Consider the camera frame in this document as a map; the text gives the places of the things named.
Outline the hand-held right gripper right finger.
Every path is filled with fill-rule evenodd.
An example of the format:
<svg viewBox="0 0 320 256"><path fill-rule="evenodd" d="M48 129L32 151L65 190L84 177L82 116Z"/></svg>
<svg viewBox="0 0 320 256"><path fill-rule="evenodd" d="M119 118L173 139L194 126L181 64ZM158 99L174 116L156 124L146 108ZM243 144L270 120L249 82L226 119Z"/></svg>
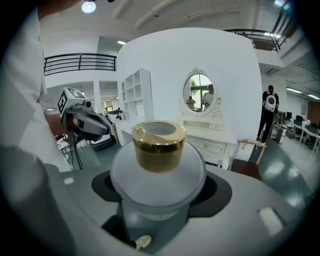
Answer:
<svg viewBox="0 0 320 256"><path fill-rule="evenodd" d="M160 256L272 256L301 224L303 211L263 182L207 169L230 184L229 203L211 218L190 219Z"/></svg>

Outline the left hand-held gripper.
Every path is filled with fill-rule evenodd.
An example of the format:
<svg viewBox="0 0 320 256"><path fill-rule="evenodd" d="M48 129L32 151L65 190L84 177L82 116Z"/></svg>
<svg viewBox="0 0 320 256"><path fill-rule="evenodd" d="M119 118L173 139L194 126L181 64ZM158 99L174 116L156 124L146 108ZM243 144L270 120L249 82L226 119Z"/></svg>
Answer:
<svg viewBox="0 0 320 256"><path fill-rule="evenodd" d="M96 142L102 136L110 134L107 119L93 112L92 102L79 89L64 87L57 107L61 126L67 136L64 140L68 144L76 145L83 139ZM69 121L73 120L74 114L77 114L77 122L72 128Z"/></svg>

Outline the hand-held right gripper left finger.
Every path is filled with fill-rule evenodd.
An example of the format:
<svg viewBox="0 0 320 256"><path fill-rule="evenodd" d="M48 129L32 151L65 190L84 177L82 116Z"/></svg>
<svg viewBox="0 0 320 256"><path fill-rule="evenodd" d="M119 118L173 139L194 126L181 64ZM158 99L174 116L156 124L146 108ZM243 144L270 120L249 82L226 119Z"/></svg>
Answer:
<svg viewBox="0 0 320 256"><path fill-rule="evenodd" d="M54 199L71 232L75 256L140 256L140 252L112 236L123 235L120 207L107 202L92 188L94 177L103 173L101 167L89 170L59 172L46 164L46 172Z"/></svg>

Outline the frosted bottle with gold cap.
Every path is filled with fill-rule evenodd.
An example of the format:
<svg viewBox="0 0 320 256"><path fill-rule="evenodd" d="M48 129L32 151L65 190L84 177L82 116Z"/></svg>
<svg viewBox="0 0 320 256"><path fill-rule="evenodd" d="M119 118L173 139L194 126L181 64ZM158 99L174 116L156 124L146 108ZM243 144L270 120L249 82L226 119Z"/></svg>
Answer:
<svg viewBox="0 0 320 256"><path fill-rule="evenodd" d="M199 151L179 124L153 120L132 129L113 159L110 180L121 197L123 225L136 250L156 250L186 224L206 180Z"/></svg>

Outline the person's left forearm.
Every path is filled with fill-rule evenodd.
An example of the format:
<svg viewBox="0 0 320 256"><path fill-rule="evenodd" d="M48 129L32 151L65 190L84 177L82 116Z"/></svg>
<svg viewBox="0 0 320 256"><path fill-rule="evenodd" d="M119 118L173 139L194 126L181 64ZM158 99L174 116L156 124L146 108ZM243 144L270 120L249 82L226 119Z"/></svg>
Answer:
<svg viewBox="0 0 320 256"><path fill-rule="evenodd" d="M62 135L64 133L59 114L45 114L45 119L54 136Z"/></svg>

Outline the white dressing table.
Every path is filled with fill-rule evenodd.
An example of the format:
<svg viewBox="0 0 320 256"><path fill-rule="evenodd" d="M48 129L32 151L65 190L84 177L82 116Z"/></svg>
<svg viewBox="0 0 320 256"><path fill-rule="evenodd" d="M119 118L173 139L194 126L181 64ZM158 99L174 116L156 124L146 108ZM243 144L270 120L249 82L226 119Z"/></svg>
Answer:
<svg viewBox="0 0 320 256"><path fill-rule="evenodd" d="M192 91L208 90L207 86L192 86L191 78L209 79L207 72L194 67L187 75L179 98L178 123L186 130L186 141L192 144L206 162L214 163L225 170L230 168L236 147L236 138L228 131L221 111L221 97L217 85L213 85L213 99L207 110L191 109L187 98Z"/></svg>

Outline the white side desk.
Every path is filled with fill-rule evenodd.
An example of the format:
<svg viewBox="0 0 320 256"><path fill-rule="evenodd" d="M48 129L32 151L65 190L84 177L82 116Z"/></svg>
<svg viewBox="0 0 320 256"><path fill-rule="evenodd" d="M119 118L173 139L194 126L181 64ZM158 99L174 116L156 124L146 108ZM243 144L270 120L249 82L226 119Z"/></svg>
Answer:
<svg viewBox="0 0 320 256"><path fill-rule="evenodd" d="M134 126L139 124L137 120L122 120L115 124L118 140L121 146L133 141L132 130Z"/></svg>

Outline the wooden chair dark seat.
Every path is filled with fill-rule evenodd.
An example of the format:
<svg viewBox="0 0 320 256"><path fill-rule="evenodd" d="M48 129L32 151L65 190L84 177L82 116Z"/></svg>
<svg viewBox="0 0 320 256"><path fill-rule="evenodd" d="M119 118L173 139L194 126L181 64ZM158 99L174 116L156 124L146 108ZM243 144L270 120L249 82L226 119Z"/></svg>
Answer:
<svg viewBox="0 0 320 256"><path fill-rule="evenodd" d="M246 145L253 145L257 148L261 148L261 152L258 156L256 163L252 163L242 159L236 159L240 147L242 146L244 148ZM261 174L259 171L259 163L266 148L267 146L264 143L261 143L260 141L253 141L249 139L238 140L232 159L229 162L228 170L262 181Z"/></svg>

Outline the white open bookshelf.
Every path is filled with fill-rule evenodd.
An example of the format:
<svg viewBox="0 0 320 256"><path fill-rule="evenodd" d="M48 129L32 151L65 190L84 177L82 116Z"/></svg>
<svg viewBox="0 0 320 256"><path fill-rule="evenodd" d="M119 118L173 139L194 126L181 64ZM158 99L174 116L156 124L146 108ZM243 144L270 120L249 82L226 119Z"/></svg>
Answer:
<svg viewBox="0 0 320 256"><path fill-rule="evenodd" d="M127 76L120 83L119 99L126 120L137 123L153 120L150 71L140 68Z"/></svg>

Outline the black balcony railing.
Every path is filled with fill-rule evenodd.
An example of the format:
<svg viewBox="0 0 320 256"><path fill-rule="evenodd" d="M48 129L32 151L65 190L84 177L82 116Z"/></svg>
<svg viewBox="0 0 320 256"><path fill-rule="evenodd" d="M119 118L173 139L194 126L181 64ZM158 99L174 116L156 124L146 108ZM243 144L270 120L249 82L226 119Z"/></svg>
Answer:
<svg viewBox="0 0 320 256"><path fill-rule="evenodd" d="M44 58L45 76L75 71L112 71L117 70L117 57L101 53L68 53Z"/></svg>
<svg viewBox="0 0 320 256"><path fill-rule="evenodd" d="M278 13L270 29L257 26L255 28L227 29L226 31L250 39L253 48L256 50L279 52L281 47L296 33L299 24L294 18L292 0L272 1L273 6L278 9Z"/></svg>

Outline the person's white shirt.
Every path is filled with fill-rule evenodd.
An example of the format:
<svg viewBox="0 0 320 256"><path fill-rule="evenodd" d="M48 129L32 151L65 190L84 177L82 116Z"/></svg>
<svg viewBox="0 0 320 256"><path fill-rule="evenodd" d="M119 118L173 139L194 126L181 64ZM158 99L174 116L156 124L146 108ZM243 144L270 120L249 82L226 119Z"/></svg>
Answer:
<svg viewBox="0 0 320 256"><path fill-rule="evenodd" d="M40 105L46 92L40 22L34 9L0 64L0 145L17 146L60 172L68 172Z"/></svg>

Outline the row of office desks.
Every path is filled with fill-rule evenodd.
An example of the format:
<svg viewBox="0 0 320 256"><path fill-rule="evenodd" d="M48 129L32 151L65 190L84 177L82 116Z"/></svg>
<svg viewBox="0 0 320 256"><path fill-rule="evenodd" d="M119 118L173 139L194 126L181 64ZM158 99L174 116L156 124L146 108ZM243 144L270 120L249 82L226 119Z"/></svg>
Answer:
<svg viewBox="0 0 320 256"><path fill-rule="evenodd" d="M315 123L310 123L300 115L292 118L291 112L277 112L273 119L273 128L280 129L282 134L278 144L283 143L283 138L296 139L300 144L312 148L315 154L320 150L320 128Z"/></svg>

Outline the round ceiling lamp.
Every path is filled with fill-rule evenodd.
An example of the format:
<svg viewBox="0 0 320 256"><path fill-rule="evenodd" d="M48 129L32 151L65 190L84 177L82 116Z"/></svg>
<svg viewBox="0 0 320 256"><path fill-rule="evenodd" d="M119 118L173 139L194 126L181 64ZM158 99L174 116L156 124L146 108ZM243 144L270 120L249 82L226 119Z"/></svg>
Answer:
<svg viewBox="0 0 320 256"><path fill-rule="evenodd" d="M96 4L94 1L84 1L81 10L86 14L93 13L96 10Z"/></svg>

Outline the oval mirror white ornate frame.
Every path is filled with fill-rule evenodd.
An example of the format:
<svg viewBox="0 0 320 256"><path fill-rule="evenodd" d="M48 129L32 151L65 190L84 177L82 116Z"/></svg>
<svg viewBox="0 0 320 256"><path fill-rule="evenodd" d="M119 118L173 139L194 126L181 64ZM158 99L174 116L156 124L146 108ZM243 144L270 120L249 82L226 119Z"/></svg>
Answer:
<svg viewBox="0 0 320 256"><path fill-rule="evenodd" d="M187 110L203 114L214 106L216 89L208 74L194 67L186 76L182 90L182 102Z"/></svg>

